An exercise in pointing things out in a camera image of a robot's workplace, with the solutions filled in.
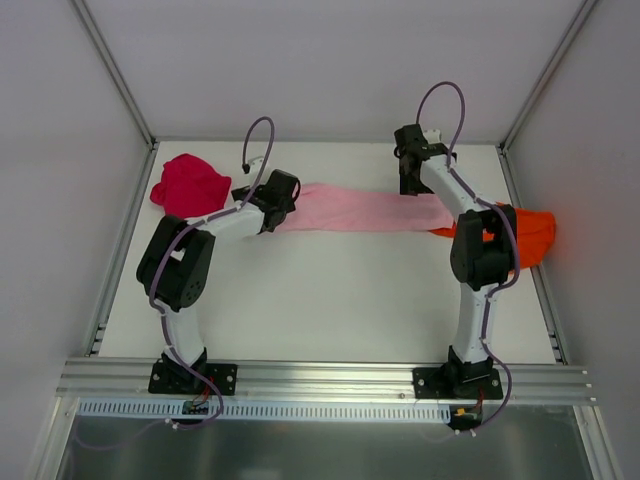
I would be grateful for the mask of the pink t shirt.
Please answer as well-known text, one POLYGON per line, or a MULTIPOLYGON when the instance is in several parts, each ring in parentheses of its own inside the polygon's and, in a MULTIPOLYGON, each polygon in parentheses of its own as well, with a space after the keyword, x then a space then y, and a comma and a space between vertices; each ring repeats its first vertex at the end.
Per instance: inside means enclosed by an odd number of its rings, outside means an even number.
POLYGON ((295 211, 276 231, 435 232, 453 236, 455 221, 433 194, 404 196, 313 183, 302 186, 295 211))

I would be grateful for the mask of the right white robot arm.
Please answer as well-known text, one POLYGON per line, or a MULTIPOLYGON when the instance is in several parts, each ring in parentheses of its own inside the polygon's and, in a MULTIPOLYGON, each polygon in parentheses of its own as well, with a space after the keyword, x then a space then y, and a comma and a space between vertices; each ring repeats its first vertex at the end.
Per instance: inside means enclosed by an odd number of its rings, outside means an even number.
POLYGON ((459 319, 447 360, 412 372, 418 399, 500 400, 503 398, 491 351, 494 303, 519 271, 517 215, 508 205, 482 199, 458 173, 457 158, 417 124, 394 132, 402 195, 433 194, 454 217, 450 265, 461 287, 459 319))

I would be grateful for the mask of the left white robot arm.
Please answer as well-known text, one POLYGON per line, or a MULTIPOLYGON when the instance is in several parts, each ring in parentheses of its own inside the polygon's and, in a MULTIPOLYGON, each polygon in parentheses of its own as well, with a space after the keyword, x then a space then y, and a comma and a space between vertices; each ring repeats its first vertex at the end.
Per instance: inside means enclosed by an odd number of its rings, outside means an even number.
POLYGON ((274 170, 267 181, 232 191, 231 208, 193 222, 174 215, 158 223, 138 264, 136 280, 151 308, 161 316, 165 347, 153 366, 152 394, 200 394, 215 384, 223 395, 235 393, 235 381, 216 380, 208 362, 195 303, 205 290, 216 245, 272 233, 295 211, 300 180, 274 170))

